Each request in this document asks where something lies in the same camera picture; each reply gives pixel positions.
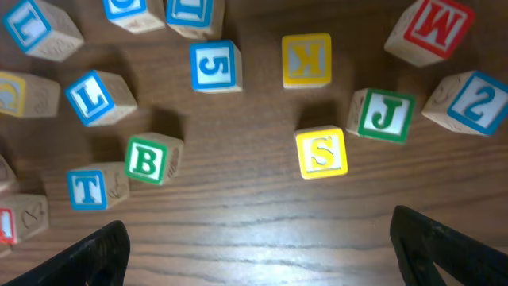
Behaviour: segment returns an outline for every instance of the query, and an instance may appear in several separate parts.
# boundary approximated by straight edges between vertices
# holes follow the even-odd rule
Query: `red border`
[[[457,8],[458,10],[461,10],[467,14],[466,20],[464,21],[464,24],[462,25],[462,29],[457,33],[455,39],[452,41],[450,46],[448,47],[447,51],[443,51],[442,49],[436,48],[435,46],[422,41],[416,37],[413,37],[411,35],[411,32],[414,29],[414,26],[420,19],[421,15],[423,14],[423,11],[425,11],[425,8],[431,3],[431,2],[442,2],[444,4],[447,4],[449,6],[452,6],[453,8]],[[454,2],[453,0],[425,0],[423,4],[420,7],[420,10],[417,12],[416,16],[414,17],[413,21],[411,22],[409,28],[407,29],[406,33],[404,34],[404,39],[406,39],[409,42],[412,42],[414,44],[417,44],[421,46],[424,49],[429,50],[430,52],[435,53],[436,55],[448,59],[457,46],[460,44],[466,33],[468,32],[468,29],[473,25],[473,22],[475,21],[475,11],[473,11],[471,8],[464,6],[460,3]]]
[[[16,242],[16,233],[15,233],[15,229],[14,229],[14,213],[13,213],[13,210],[9,209],[9,208],[0,208],[0,212],[8,212],[10,214],[10,231],[12,231],[13,233],[13,237],[12,239],[5,239],[2,236],[0,236],[0,242],[3,242],[3,243],[15,243]]]

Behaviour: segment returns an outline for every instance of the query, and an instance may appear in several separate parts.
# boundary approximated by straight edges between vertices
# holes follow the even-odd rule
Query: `green border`
[[[367,111],[368,107],[371,105],[371,97],[372,94],[381,94],[381,95],[387,95],[395,98],[400,99],[407,99],[410,101],[410,106],[407,110],[406,119],[404,119],[404,126],[402,127],[402,132],[400,135],[393,135],[390,133],[384,133],[379,131],[374,131],[370,129],[364,128],[365,119],[367,117]],[[414,112],[414,106],[416,103],[416,99],[411,95],[402,95],[397,92],[393,91],[384,91],[384,90],[378,90],[378,89],[368,89],[367,96],[365,97],[364,101],[364,109],[362,111],[362,118],[360,119],[360,125],[358,126],[358,134],[360,136],[364,137],[370,137],[374,139],[380,139],[385,141],[391,141],[395,143],[401,143],[404,144],[407,141],[407,135],[409,133],[411,119],[413,118],[413,112]]]
[[[147,146],[150,146],[150,147],[153,147],[153,148],[156,148],[156,149],[161,149],[163,151],[162,152],[162,163],[163,163],[163,166],[160,169],[160,175],[159,175],[159,179],[158,180],[148,179],[148,178],[146,178],[144,176],[139,176],[139,175],[134,174],[134,173],[129,171],[129,166],[130,166],[130,161],[131,161],[131,154],[132,154],[132,151],[133,151],[133,143],[140,143],[140,144],[147,145]],[[168,152],[169,152],[169,150],[168,150],[166,145],[162,145],[160,143],[155,143],[154,141],[145,140],[145,139],[142,139],[142,138],[139,138],[139,137],[131,137],[130,140],[129,140],[129,147],[127,148],[127,153],[125,154],[125,174],[129,178],[140,180],[140,181],[145,182],[145,183],[161,185],[164,182],[164,174],[166,173],[166,168],[167,168],[166,158],[167,158]]]

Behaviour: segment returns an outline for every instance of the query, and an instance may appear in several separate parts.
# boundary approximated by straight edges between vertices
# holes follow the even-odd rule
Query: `wooden block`
[[[190,46],[192,87],[206,93],[242,91],[241,54],[232,41]]]
[[[453,0],[419,0],[406,10],[384,49],[417,67],[448,59],[475,20]]]
[[[490,136],[508,115],[508,86],[479,71],[452,75],[422,113],[453,132]]]
[[[167,0],[167,24],[189,39],[219,40],[224,10],[225,0]]]
[[[4,258],[12,252],[12,246],[6,243],[0,243],[0,258]]]
[[[0,113],[18,118],[55,117],[60,85],[39,76],[0,71]]]
[[[131,33],[146,33],[166,27],[162,0],[102,1],[108,20]]]
[[[0,192],[5,191],[14,183],[16,183],[16,175],[6,159],[0,155]]]
[[[123,78],[103,71],[87,73],[65,95],[85,126],[113,125],[137,109]]]
[[[97,163],[67,173],[74,211],[104,211],[129,198],[123,162]]]
[[[0,242],[16,244],[49,228],[48,200],[43,195],[9,195],[0,199]]]
[[[303,179],[342,176],[348,173],[348,158],[342,129],[322,126],[302,129],[295,135]]]
[[[132,136],[125,157],[128,177],[145,183],[163,185],[179,173],[183,141],[158,133]]]
[[[361,137],[406,143],[415,103],[414,97],[393,91],[357,91],[346,130]]]
[[[84,44],[83,36],[62,9],[40,0],[24,0],[3,19],[27,55],[61,62]]]
[[[323,87],[332,82],[332,38],[327,33],[283,37],[285,88]]]

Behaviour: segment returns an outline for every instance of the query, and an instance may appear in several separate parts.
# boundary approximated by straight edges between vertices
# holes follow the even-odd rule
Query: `blue border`
[[[71,91],[73,89],[76,88],[76,86],[80,85],[83,81],[89,79],[90,77],[93,77],[95,78],[95,80],[97,81],[97,84],[99,85],[99,87],[101,88],[102,92],[104,93],[104,96],[108,99],[108,102],[111,102],[111,104],[109,104],[107,107],[105,107],[103,110],[101,110],[100,112],[98,112],[97,114],[95,114],[94,116],[90,117],[90,118],[85,118],[83,116],[83,114],[81,113],[81,110],[79,109],[78,107],[78,104],[76,103],[76,101],[72,98],[72,93]],[[70,87],[68,87],[66,90],[65,90],[65,96],[67,97],[67,99],[69,100],[69,102],[71,103],[72,105],[72,108],[74,108],[74,111],[77,113],[79,119],[81,120],[81,122],[85,125],[85,126],[89,126],[91,123],[95,122],[96,120],[98,120],[100,117],[102,117],[104,114],[106,114],[108,111],[112,110],[114,108],[114,102],[113,102],[113,99],[111,98],[111,95],[110,93],[108,92],[108,90],[106,89],[106,86],[104,86],[104,83],[101,81],[101,78],[98,76],[98,73],[97,71],[90,71],[89,73],[87,73],[86,75],[84,75],[81,79],[78,79],[77,82],[73,83]]]
[[[472,74],[472,76],[468,79],[466,84],[464,84],[464,87],[462,88],[462,91],[460,91],[459,95],[457,95],[455,100],[453,100],[452,104],[448,108],[448,116],[453,118],[453,119],[455,119],[455,120],[457,120],[458,122],[466,125],[467,127],[470,127],[472,129],[480,132],[480,133],[483,133],[483,134],[485,134],[487,136],[490,136],[490,135],[493,135],[495,133],[495,131],[501,125],[502,121],[508,115],[508,104],[506,104],[503,107],[501,112],[498,114],[498,116],[494,119],[494,121],[490,124],[490,126],[488,128],[484,128],[484,127],[474,123],[473,121],[471,121],[471,119],[463,116],[462,114],[458,114],[457,112],[452,110],[452,107],[455,106],[455,104],[459,101],[460,97],[468,89],[469,84],[471,84],[471,82],[475,79],[475,77],[478,77],[478,78],[486,81],[487,83],[489,83],[493,87],[497,87],[498,89],[500,89],[500,90],[502,90],[502,91],[504,91],[504,92],[506,92],[508,94],[508,86],[507,85],[505,85],[504,83],[499,82],[496,79],[491,78],[490,76],[488,76],[488,75],[486,75],[486,74],[484,74],[484,73],[482,73],[480,71],[475,71]]]
[[[12,16],[14,12],[16,12],[21,6],[23,6],[25,3],[29,2],[30,5],[32,5],[33,9],[37,13],[37,16],[39,16],[40,20],[44,23],[44,26],[46,27],[46,33],[41,35],[39,38],[37,38],[31,45],[24,46],[23,43],[21,43],[21,40],[17,37],[16,32],[10,27],[9,24],[9,18]],[[7,31],[9,32],[10,36],[16,41],[17,46],[24,52],[30,52],[33,47],[38,45],[40,41],[42,41],[50,32],[52,31],[51,25],[49,24],[48,20],[44,17],[42,12],[40,11],[39,7],[35,4],[33,0],[24,0],[22,2],[19,2],[9,13],[7,13],[6,16],[3,18],[3,24],[6,27]]]
[[[104,3],[104,12],[106,12],[106,17],[108,18],[108,20],[112,21],[112,20],[118,20],[123,17],[128,17],[128,16],[137,15],[139,13],[143,13],[144,11],[146,11],[146,1],[147,0],[140,0],[140,4],[141,4],[140,8],[121,12],[119,14],[111,13],[110,6],[108,5],[110,0],[102,0],[102,3]]]
[[[231,82],[229,83],[198,83],[198,59],[196,52],[208,48],[229,48],[229,70],[231,71]],[[192,88],[196,91],[211,90],[219,88],[234,87],[237,85],[237,66],[235,59],[235,44],[230,40],[215,41],[190,45],[190,70],[192,72]]]
[[[172,17],[171,12],[173,11],[173,2],[178,0],[167,0],[167,12],[166,21],[169,25],[180,25],[187,27],[206,28],[212,23],[212,10],[214,9],[215,0],[207,0],[205,7],[205,20],[204,21],[192,21],[182,20]]]
[[[102,204],[97,205],[82,205],[75,203],[74,186],[72,185],[72,176],[98,176],[99,187],[101,189]],[[108,208],[108,201],[106,198],[106,185],[104,184],[104,174],[101,171],[70,171],[67,173],[67,185],[69,188],[69,195],[71,197],[71,207],[74,211],[104,211]]]

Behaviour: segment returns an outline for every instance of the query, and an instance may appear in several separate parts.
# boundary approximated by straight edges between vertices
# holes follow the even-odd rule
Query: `brown wooden tabletop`
[[[0,16],[17,0],[2,0]],[[192,91],[189,44],[167,28],[134,36],[110,24],[101,0],[49,0],[86,46],[62,64],[21,53],[0,29],[0,69],[62,87],[90,69],[117,73],[140,109],[115,126],[86,128],[62,96],[50,119],[0,116],[0,153],[21,191],[48,196],[51,229],[0,261],[6,282],[116,219],[132,242],[126,285],[402,285],[389,236],[407,205],[481,242],[508,249],[508,125],[493,137],[452,133],[421,109],[447,75],[480,70],[508,83],[508,2],[461,0],[477,13],[455,56],[414,68],[383,51],[411,0],[229,0],[223,38],[242,53],[244,91]],[[333,83],[285,91],[281,40],[326,32]],[[303,180],[295,130],[344,128],[352,93],[376,87],[414,95],[405,145],[346,134],[349,174]],[[66,171],[123,160],[131,135],[185,141],[179,177],[164,187],[131,181],[131,198],[106,212],[71,210]]]

